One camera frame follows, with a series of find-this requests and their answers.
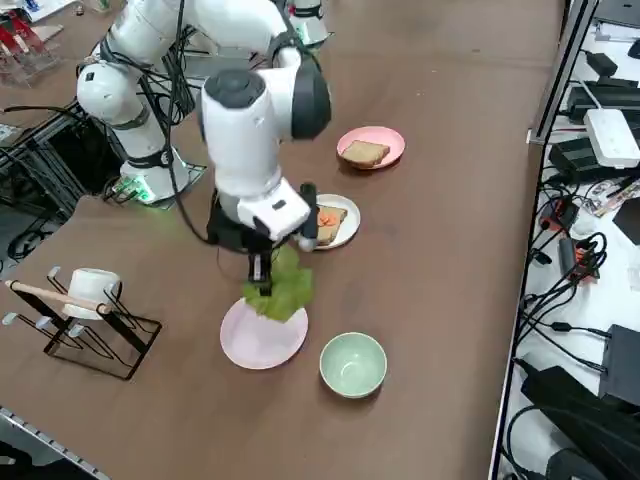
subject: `bread slice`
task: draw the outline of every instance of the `bread slice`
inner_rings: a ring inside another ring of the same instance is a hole
[[[342,225],[342,222],[347,217],[347,213],[344,208],[318,205],[318,218],[320,218],[321,215],[331,215],[338,219],[338,222],[330,227],[318,224],[318,245],[329,245],[335,240],[336,235],[338,235],[338,230],[340,230],[340,225]]]
[[[382,162],[389,150],[387,145],[354,140],[340,156],[360,168],[372,168]]]

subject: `wooden stick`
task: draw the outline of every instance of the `wooden stick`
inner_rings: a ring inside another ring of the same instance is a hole
[[[68,303],[70,305],[75,305],[76,307],[86,308],[87,310],[101,313],[102,315],[110,313],[112,308],[111,305],[96,303],[90,300],[83,300],[82,298],[73,298],[69,295],[62,295],[61,293],[52,292],[51,290],[44,290],[42,288],[33,287],[31,285],[26,285],[15,280],[6,281],[4,282],[4,284],[11,290],[14,290],[16,292],[30,293],[40,299],[46,298],[48,300],[54,300],[56,302]]]

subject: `table surface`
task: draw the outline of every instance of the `table surface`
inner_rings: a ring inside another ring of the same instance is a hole
[[[345,247],[302,256],[316,295],[291,362],[250,372],[224,356],[220,321],[246,259],[220,252],[218,266],[175,211],[83,199],[15,272],[38,286],[52,265],[67,281],[78,267],[118,272],[125,302],[165,326],[129,383],[46,357],[26,327],[0,331],[0,402],[114,479],[487,475],[538,168],[525,136],[560,11],[528,0],[328,3],[336,34],[320,61],[333,120],[280,158],[294,184],[354,200],[362,224]],[[194,123],[175,141],[203,163]],[[376,124],[404,135],[403,159],[344,169],[340,136]],[[185,198],[201,230],[210,192],[203,181]],[[0,305],[28,313],[6,289]],[[322,347],[352,330],[389,358],[382,390],[359,402],[318,375]]]
[[[617,37],[640,36],[640,29],[617,27],[613,25],[603,26],[606,32]],[[595,26],[591,26],[585,37],[582,48],[594,53],[606,53],[617,65],[618,70],[614,78],[627,80],[640,80],[640,60],[632,59],[627,55],[632,42],[602,42],[595,41]],[[598,74],[586,63],[585,56],[581,54],[572,72],[573,79],[597,80]],[[586,132],[567,132],[564,129],[576,129],[579,126],[569,124],[564,117],[556,119],[551,135],[550,144],[585,137]],[[544,162],[550,165],[547,155]],[[555,174],[554,170],[545,171],[545,176]],[[578,194],[585,194],[590,185],[582,187]],[[540,205],[547,198],[540,195]],[[577,223],[591,222],[593,231],[600,231],[607,237],[607,260],[600,269],[601,278],[596,284],[583,285],[578,289],[575,298],[565,306],[555,309],[544,318],[545,323],[568,322],[576,327],[598,328],[608,330],[612,324],[622,325],[632,330],[640,331],[640,321],[637,318],[640,309],[640,293],[630,286],[628,269],[637,265],[640,258],[638,248],[631,240],[613,223],[616,212],[611,212],[598,219],[593,217],[585,209],[581,209]],[[532,231],[533,235],[539,232],[539,227]],[[538,240],[538,244],[544,243],[552,233],[544,233]],[[580,235],[572,230],[575,238]],[[558,240],[552,241],[544,248],[553,263],[542,267],[535,263],[529,269],[526,279],[526,293],[541,293],[550,288],[561,277],[558,261]],[[559,298],[558,302],[568,295]],[[559,333],[551,329],[545,329],[545,334],[550,336],[560,345],[567,348],[573,354],[595,363],[602,362],[602,354],[605,342],[602,338],[582,332]],[[597,372],[585,368],[567,357],[554,346],[547,343],[535,332],[522,342],[517,351],[518,357],[526,357],[527,361],[537,368],[549,368],[554,365],[562,366],[569,374],[595,395],[598,394],[600,376]],[[530,405],[524,395],[520,393],[524,373],[515,368],[512,376],[509,403],[507,410],[507,422],[513,415]],[[540,412],[531,412],[524,415],[513,429],[513,451],[516,461],[523,467],[544,472],[549,457],[562,448],[570,446],[570,442],[563,435],[558,435],[558,429]],[[509,469],[506,461],[502,462],[502,468]]]

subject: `pink plate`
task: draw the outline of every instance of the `pink plate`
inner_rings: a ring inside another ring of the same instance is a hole
[[[342,156],[349,145],[354,140],[362,142],[379,143],[380,145],[388,145],[391,150],[385,155],[378,165],[372,168],[358,167],[352,163],[350,165],[360,170],[375,170],[378,168],[388,167],[392,163],[400,160],[402,152],[404,152],[405,142],[402,135],[395,130],[387,127],[360,127],[347,132],[338,142],[338,155]]]
[[[280,323],[258,315],[241,298],[229,309],[220,327],[222,350],[236,365],[251,370],[278,366],[300,349],[309,327],[304,308]]]

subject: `white plate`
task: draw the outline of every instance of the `white plate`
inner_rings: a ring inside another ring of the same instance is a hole
[[[346,197],[341,195],[334,195],[332,193],[323,193],[318,195],[318,206],[324,205],[325,207],[337,207],[344,208],[347,211],[347,216],[344,222],[340,225],[338,235],[333,239],[329,245],[323,245],[316,247],[316,250],[330,250],[332,248],[339,247],[347,243],[351,237],[353,237],[358,231],[360,226],[360,210],[355,203]]]

